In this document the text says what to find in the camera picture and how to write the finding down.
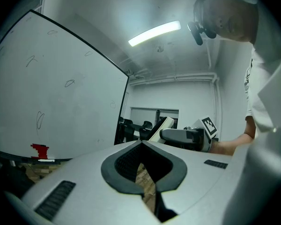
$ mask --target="ceiling light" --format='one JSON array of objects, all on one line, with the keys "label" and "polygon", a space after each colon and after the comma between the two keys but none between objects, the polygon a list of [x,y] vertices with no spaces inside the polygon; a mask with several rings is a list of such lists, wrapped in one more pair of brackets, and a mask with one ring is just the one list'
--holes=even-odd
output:
[{"label": "ceiling light", "polygon": [[175,30],[181,29],[181,25],[179,21],[169,22],[163,25],[160,25],[158,27],[152,28],[148,31],[145,31],[141,33],[140,35],[137,35],[136,37],[132,38],[128,41],[130,45],[133,47],[143,41],[146,41],[150,38],[156,37],[158,35],[161,35],[166,32],[171,32]]}]

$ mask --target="white t-shirt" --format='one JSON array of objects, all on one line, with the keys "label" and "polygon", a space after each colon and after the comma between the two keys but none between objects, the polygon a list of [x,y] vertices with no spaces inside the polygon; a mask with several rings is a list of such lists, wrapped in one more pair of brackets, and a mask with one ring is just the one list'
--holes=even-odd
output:
[{"label": "white t-shirt", "polygon": [[253,116],[256,132],[266,132],[273,123],[261,102],[258,92],[281,63],[281,29],[270,12],[257,3],[259,23],[252,60],[244,77],[244,89],[248,101],[247,116]]}]

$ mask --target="whiteboard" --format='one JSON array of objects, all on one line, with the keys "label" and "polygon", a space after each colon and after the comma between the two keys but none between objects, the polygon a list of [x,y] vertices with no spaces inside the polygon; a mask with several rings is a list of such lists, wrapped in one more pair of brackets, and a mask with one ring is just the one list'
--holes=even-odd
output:
[{"label": "whiteboard", "polygon": [[114,145],[128,76],[34,11],[0,43],[0,152],[70,159]]}]

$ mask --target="ceiling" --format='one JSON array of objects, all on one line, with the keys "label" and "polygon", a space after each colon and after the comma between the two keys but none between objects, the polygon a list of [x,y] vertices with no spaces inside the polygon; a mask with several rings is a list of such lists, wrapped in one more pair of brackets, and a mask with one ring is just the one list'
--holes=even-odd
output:
[{"label": "ceiling", "polygon": [[[80,36],[92,45],[98,44],[107,37],[110,41],[107,43],[114,44],[123,54],[112,53],[103,45],[99,50],[124,71],[129,69],[142,78],[144,76],[151,79],[207,71],[213,69],[215,65],[220,41],[214,39],[204,42],[207,43],[210,51],[211,64],[209,64],[206,44],[198,46],[187,28],[187,23],[193,20],[192,6],[195,0],[57,1],[63,4],[53,5],[51,2],[50,10],[54,10],[52,6],[58,6],[59,10],[56,14],[64,15],[68,12],[68,16],[64,16],[58,22],[67,26],[73,15],[86,20],[97,29],[89,32],[96,33],[97,36],[89,40],[86,34]],[[175,20],[180,21],[180,30],[157,36],[134,47],[128,43],[128,40],[153,27]]]}]

